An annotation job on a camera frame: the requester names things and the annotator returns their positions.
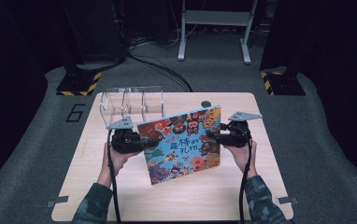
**black stand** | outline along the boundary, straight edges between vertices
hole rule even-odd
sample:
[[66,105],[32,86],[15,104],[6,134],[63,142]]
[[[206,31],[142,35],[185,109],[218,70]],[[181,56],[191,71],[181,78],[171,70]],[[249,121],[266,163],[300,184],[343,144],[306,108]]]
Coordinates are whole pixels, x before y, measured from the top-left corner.
[[262,72],[268,94],[306,95],[297,79],[297,74],[306,62],[309,51],[316,45],[316,41],[319,40],[318,34],[320,33],[319,29],[322,23],[322,11],[323,7],[317,7],[308,24],[305,24],[306,29],[300,44],[290,59],[286,71],[284,73]]
[[48,1],[38,0],[38,2],[40,11],[42,12],[42,24],[46,27],[46,33],[51,45],[54,46],[56,54],[66,71],[56,94],[65,95],[68,92],[68,95],[88,95],[92,93],[92,87],[94,88],[95,83],[97,83],[97,75],[122,63],[124,55],[112,65],[91,70],[78,68],[76,60],[64,40],[66,30],[60,24],[63,21],[59,21],[58,19],[65,20],[66,18],[64,16],[57,16],[58,13],[56,11],[62,11],[61,8],[53,8],[61,6],[59,4],[53,5]]
[[262,72],[269,95],[306,95],[296,76],[285,73]]
[[78,68],[76,64],[65,65],[65,76],[56,90],[58,92],[69,91],[73,94],[76,92],[89,93],[92,90],[92,85],[97,81],[99,73],[111,69],[122,62],[123,60],[120,60],[112,65],[92,70]]

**children's picture book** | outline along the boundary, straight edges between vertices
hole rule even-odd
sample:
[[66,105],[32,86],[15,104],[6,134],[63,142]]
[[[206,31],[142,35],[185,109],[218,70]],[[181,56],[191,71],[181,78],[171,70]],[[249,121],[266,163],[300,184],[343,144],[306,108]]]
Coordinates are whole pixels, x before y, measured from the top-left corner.
[[219,105],[137,124],[142,138],[158,139],[144,155],[152,185],[220,165],[220,145],[207,131],[220,133]]

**gray carpet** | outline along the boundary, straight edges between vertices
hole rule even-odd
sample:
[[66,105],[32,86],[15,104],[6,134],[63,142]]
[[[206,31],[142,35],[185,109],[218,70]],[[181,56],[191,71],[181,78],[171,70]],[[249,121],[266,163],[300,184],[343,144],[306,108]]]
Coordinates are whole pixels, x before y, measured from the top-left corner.
[[[267,36],[258,34],[254,39],[251,65],[242,61],[240,37],[208,35],[188,40],[184,62],[177,60],[179,43],[170,48],[147,44],[132,53],[162,61],[182,75],[193,91],[253,93],[289,196],[300,201],[293,205],[293,221],[357,223],[357,185],[353,181],[357,169],[330,135],[315,86],[300,74],[298,79],[306,96],[269,96],[259,71]],[[59,194],[98,92],[107,87],[151,85],[161,85],[164,91],[184,91],[168,77],[133,59],[103,72],[91,96],[56,95],[64,77],[63,68],[48,72],[46,77],[49,88],[44,102],[0,171],[0,223],[53,223],[52,209],[44,205]],[[74,105],[83,111],[80,121],[65,122]]]

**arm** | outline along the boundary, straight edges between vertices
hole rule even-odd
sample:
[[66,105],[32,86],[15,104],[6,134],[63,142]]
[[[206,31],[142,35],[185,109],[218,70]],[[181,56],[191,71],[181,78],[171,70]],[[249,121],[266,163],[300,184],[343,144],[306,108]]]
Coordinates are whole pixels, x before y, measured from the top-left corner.
[[[244,147],[224,146],[234,156],[236,165],[243,173],[249,158],[249,145]],[[255,167],[257,143],[252,142],[251,160],[245,193],[249,204],[250,218],[253,223],[290,223],[280,208],[272,202],[272,194]]]
[[[121,154],[114,149],[111,150],[111,158],[114,165],[115,176],[136,153]],[[93,183],[88,193],[79,205],[71,223],[107,223],[108,206],[112,198],[111,175],[108,168],[107,144],[104,148],[102,168],[97,181]]]

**clear acrylic holder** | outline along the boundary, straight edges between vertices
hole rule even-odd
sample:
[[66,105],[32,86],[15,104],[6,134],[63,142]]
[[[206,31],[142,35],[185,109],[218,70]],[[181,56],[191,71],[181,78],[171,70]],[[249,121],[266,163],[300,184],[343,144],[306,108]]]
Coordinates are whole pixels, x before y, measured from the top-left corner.
[[164,93],[161,86],[106,89],[100,101],[100,114],[107,129],[117,120],[131,117],[138,122],[164,117]]

